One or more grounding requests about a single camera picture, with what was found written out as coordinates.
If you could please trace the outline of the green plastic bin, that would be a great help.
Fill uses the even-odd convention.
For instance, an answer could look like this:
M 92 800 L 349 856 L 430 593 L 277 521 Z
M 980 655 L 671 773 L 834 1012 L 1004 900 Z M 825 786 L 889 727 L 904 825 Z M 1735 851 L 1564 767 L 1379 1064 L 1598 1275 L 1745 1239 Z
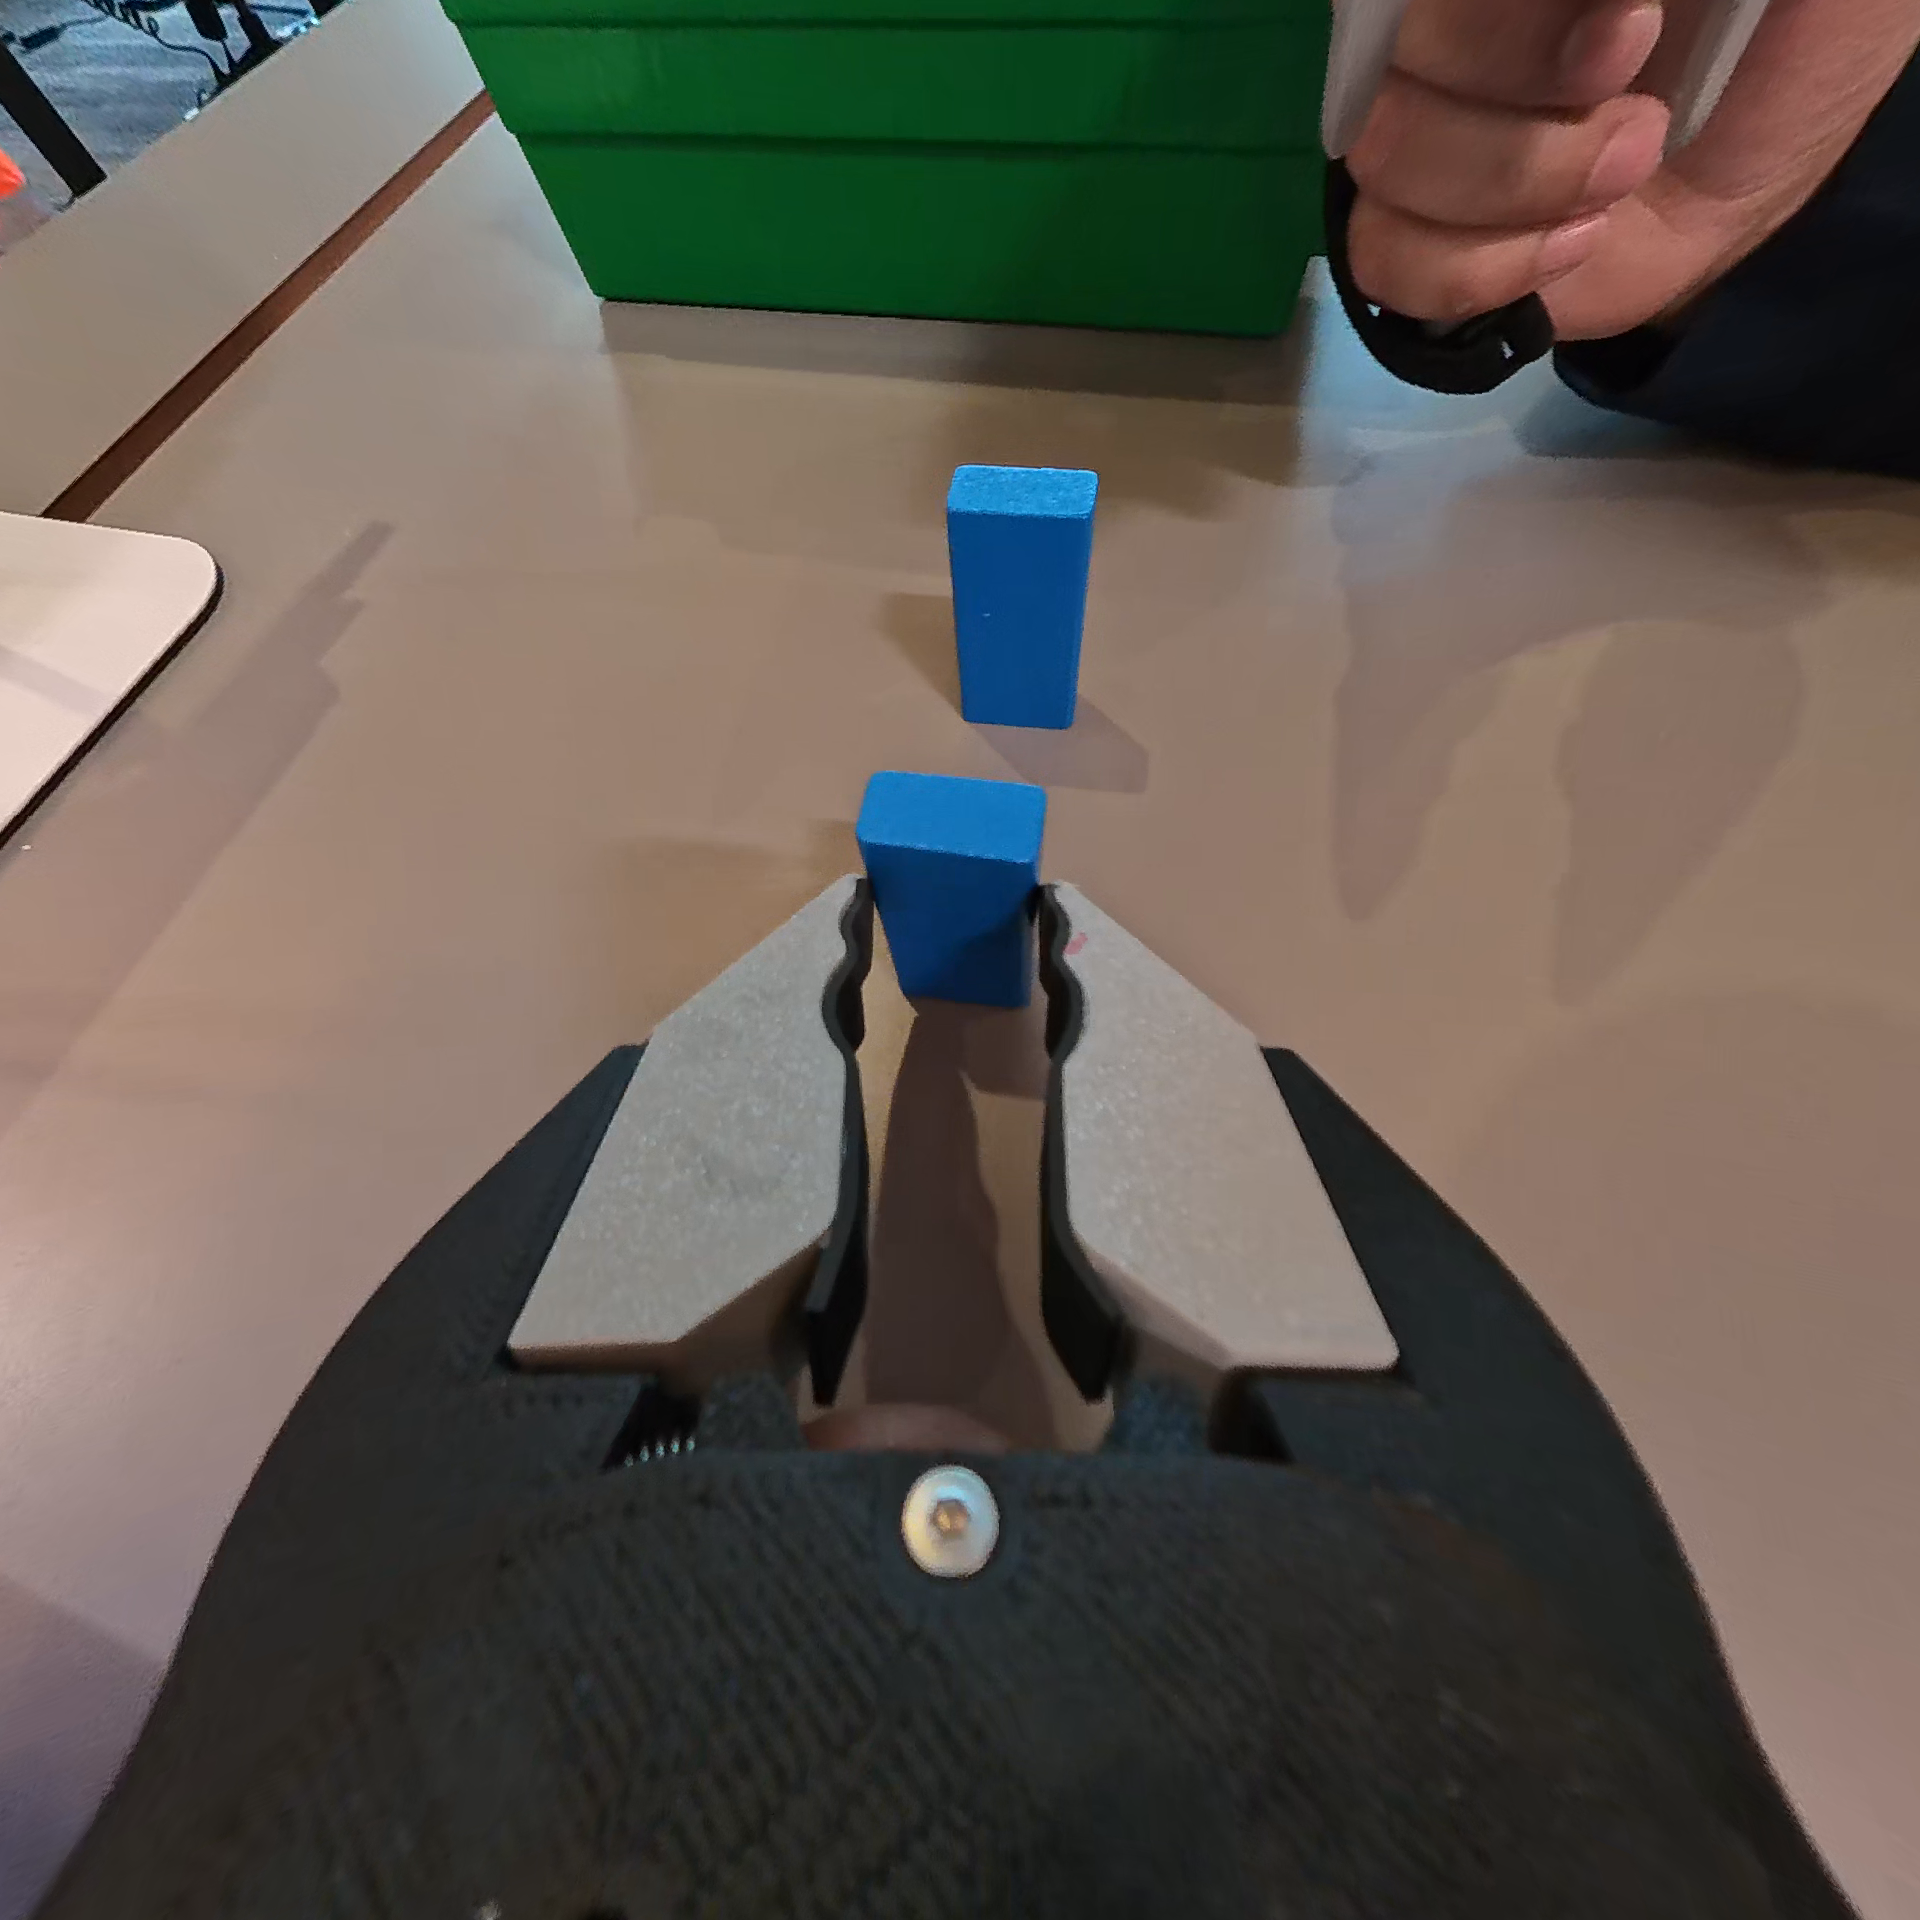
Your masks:
M 444 2 L 599 301 L 1277 337 L 1325 2 Z

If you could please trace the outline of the person's right forearm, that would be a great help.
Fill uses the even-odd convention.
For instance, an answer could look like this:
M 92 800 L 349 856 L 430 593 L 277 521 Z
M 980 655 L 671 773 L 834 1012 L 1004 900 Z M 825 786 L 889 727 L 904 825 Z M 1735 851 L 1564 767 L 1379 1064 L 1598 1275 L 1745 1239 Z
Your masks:
M 1674 322 L 1556 349 L 1572 396 L 1779 464 L 1916 475 L 1916 62 Z

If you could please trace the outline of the black table leg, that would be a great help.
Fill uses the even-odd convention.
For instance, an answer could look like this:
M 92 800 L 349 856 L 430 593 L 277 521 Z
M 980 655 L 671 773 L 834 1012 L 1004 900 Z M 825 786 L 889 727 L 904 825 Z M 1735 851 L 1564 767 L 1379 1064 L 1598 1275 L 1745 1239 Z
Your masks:
M 36 87 L 34 74 L 13 52 L 13 34 L 2 32 L 2 113 L 21 129 L 21 135 L 34 146 L 34 153 L 51 167 L 51 172 L 68 189 L 68 198 L 77 201 L 98 189 L 109 172 L 74 132 L 74 128 L 62 118 L 51 99 Z

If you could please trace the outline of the white document stand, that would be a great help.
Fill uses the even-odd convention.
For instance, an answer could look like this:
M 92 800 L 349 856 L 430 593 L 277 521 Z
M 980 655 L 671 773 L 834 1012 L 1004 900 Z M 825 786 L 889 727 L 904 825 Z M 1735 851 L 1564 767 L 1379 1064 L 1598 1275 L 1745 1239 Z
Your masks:
M 2 834 L 203 629 L 223 587 L 194 541 L 2 515 Z

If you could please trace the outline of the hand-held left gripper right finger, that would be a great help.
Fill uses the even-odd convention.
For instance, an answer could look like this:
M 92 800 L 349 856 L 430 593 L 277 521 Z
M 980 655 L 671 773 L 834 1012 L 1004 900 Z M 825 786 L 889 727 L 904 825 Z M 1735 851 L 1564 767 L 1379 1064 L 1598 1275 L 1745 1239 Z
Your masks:
M 1038 982 L 1042 1324 L 1074 1396 L 1393 1372 L 1255 1033 L 1074 884 L 1038 891 Z

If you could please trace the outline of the person's right hand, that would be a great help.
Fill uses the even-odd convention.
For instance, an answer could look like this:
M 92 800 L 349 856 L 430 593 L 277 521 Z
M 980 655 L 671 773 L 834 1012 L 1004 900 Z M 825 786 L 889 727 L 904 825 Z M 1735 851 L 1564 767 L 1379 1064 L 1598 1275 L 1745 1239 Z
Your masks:
M 1772 2 L 1665 156 L 1699 2 L 1409 2 L 1350 146 L 1369 303 L 1460 326 L 1538 297 L 1561 340 L 1697 301 L 1799 213 L 1916 52 L 1916 2 Z

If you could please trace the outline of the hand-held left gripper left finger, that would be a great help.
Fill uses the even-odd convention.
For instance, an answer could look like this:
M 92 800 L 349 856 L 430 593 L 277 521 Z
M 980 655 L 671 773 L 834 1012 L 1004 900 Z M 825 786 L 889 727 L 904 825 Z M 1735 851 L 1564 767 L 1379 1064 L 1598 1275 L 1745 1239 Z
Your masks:
M 526 1371 L 808 1372 L 836 1400 L 867 1300 L 860 1085 L 872 891 L 834 877 L 666 1016 L 511 1334 Z

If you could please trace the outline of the blue rectangular wooden block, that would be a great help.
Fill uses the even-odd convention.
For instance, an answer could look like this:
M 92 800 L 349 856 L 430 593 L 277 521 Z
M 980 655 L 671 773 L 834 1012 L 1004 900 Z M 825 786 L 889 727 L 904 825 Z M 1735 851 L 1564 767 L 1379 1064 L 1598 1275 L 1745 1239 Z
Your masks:
M 1034 978 L 1046 790 L 881 771 L 856 817 L 899 992 L 1018 1012 Z
M 946 541 L 965 722 L 1072 727 L 1095 505 L 1091 471 L 956 467 Z

